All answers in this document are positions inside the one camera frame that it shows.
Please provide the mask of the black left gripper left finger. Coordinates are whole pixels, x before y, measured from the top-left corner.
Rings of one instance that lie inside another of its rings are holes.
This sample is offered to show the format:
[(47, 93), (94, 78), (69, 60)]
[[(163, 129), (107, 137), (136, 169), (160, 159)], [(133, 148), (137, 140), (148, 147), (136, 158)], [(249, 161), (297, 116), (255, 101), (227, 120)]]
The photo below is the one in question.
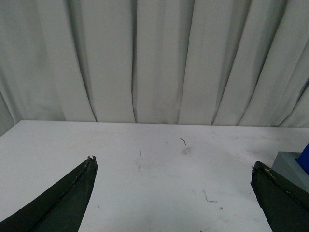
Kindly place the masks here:
[(0, 223), (2, 232), (76, 232), (97, 175), (96, 157), (84, 162)]

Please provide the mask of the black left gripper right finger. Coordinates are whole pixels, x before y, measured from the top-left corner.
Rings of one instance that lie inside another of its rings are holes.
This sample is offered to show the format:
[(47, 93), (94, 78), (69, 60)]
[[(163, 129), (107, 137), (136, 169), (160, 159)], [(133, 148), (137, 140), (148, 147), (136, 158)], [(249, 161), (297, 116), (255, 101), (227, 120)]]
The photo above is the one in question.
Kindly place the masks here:
[(274, 232), (309, 230), (309, 193), (257, 161), (251, 186)]

